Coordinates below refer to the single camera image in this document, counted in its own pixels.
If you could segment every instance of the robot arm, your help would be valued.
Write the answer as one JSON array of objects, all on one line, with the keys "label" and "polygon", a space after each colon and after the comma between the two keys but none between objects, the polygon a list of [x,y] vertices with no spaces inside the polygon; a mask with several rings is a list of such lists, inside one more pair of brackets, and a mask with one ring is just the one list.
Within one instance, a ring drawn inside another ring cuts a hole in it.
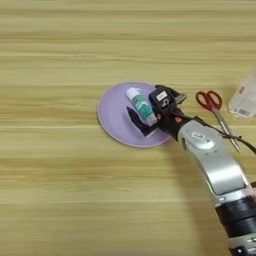
[{"label": "robot arm", "polygon": [[183,115],[177,107],[185,95],[162,85],[149,95],[158,123],[152,127],[141,122],[127,108],[131,121],[147,136],[154,129],[172,135],[196,160],[208,185],[215,210],[229,237],[233,256],[256,255],[256,195],[241,166],[227,152],[223,134],[204,125],[199,118]]},{"label": "robot arm", "polygon": [[255,192],[240,165],[226,151],[222,136],[193,120],[180,129],[178,141],[203,174],[229,237],[231,254],[256,255]]}]

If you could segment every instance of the red scissors handle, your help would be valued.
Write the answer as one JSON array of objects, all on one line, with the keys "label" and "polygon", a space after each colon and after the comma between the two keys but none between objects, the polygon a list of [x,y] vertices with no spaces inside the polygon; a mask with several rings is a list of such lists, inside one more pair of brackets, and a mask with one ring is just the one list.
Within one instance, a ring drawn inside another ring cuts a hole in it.
[{"label": "red scissors handle", "polygon": [[212,110],[213,108],[220,109],[222,106],[222,99],[220,95],[214,91],[198,92],[196,94],[197,102],[205,109]]},{"label": "red scissors handle", "polygon": [[214,107],[220,110],[222,106],[222,98],[220,97],[220,95],[215,91],[209,91],[207,95],[211,99]]}]

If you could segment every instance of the black cable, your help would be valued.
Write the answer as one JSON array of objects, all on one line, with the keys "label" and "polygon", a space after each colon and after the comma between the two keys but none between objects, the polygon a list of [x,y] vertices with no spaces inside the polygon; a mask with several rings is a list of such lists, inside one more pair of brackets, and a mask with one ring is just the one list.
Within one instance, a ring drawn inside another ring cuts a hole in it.
[{"label": "black cable", "polygon": [[237,140],[237,141],[243,143],[245,146],[247,146],[247,147],[256,155],[256,147],[254,147],[254,146],[253,146],[251,143],[249,143],[248,141],[242,139],[241,136],[238,137],[238,136],[234,136],[234,135],[227,134],[227,133],[221,131],[220,129],[215,128],[214,126],[212,126],[212,125],[206,123],[203,119],[201,119],[201,118],[199,118],[199,117],[190,117],[190,116],[186,116],[186,115],[184,115],[184,114],[180,114],[180,113],[177,113],[177,112],[175,112],[175,111],[172,111],[171,109],[169,109],[169,111],[170,111],[171,114],[173,114],[173,115],[175,115],[175,116],[177,116],[177,117],[184,118],[184,119],[187,119],[187,120],[196,120],[196,121],[198,121],[199,123],[201,123],[202,125],[208,126],[208,127],[212,128],[212,129],[218,131],[218,132],[222,135],[223,139],[234,139],[234,140]]}]

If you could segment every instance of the bottle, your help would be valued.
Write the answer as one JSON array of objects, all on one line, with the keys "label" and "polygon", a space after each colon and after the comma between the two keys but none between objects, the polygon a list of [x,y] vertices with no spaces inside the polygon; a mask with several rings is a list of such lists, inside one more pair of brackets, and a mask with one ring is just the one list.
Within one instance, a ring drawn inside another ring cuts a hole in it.
[{"label": "bottle", "polygon": [[228,104],[231,114],[238,118],[252,118],[256,114],[256,71],[249,73],[237,88]]},{"label": "bottle", "polygon": [[126,91],[127,98],[132,102],[136,108],[139,116],[146,122],[147,125],[152,126],[157,122],[156,116],[152,107],[145,100],[140,89],[131,87]]}]

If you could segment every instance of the round plate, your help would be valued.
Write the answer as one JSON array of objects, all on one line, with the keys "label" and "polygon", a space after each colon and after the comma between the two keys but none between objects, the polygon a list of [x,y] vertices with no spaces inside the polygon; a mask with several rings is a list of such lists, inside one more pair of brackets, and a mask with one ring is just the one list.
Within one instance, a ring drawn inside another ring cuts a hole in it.
[{"label": "round plate", "polygon": [[132,123],[126,106],[133,108],[126,97],[128,88],[141,89],[146,101],[155,87],[139,82],[127,82],[116,85],[105,92],[98,105],[98,119],[105,131],[117,141],[133,147],[155,147],[170,139],[170,135],[156,129],[148,138]]}]

